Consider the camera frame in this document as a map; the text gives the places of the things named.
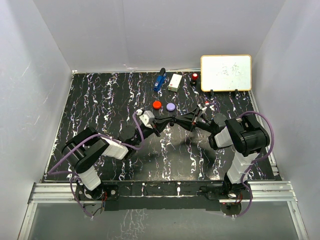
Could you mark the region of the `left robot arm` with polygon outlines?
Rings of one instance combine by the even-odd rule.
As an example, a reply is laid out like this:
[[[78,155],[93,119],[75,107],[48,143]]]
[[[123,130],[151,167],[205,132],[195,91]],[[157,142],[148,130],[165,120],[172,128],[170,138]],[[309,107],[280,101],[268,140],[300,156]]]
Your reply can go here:
[[[142,148],[144,140],[160,133],[168,124],[174,125],[174,117],[155,117],[145,111],[141,115],[133,114],[135,126],[127,125],[119,133],[118,138],[98,133],[87,127],[78,135],[66,142],[61,153],[74,169],[77,178],[86,189],[86,194],[93,200],[103,195],[103,184],[95,170],[94,164],[101,156],[126,160]]]

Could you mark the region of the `orange earbud charging case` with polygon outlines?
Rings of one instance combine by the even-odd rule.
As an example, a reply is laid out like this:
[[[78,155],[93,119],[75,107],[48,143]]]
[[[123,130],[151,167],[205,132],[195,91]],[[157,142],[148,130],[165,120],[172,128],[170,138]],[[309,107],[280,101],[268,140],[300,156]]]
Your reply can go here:
[[[160,102],[160,101],[154,101],[153,103],[152,103],[152,107],[155,109],[155,110],[159,110],[159,109],[161,109],[161,107],[162,107],[162,103]]]

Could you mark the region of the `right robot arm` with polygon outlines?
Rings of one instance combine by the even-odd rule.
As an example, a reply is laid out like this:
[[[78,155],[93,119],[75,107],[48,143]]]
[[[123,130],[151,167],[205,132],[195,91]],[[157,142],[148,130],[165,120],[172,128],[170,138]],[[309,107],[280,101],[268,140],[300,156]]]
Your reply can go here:
[[[250,168],[260,160],[260,152],[273,144],[272,137],[258,122],[256,116],[261,114],[247,111],[237,118],[227,118],[224,114],[217,113],[208,121],[202,111],[196,109],[173,118],[173,124],[187,131],[192,132],[199,128],[210,133],[208,142],[215,151],[234,147],[231,166],[224,175],[222,189],[219,191],[221,196],[233,199],[246,189]]]

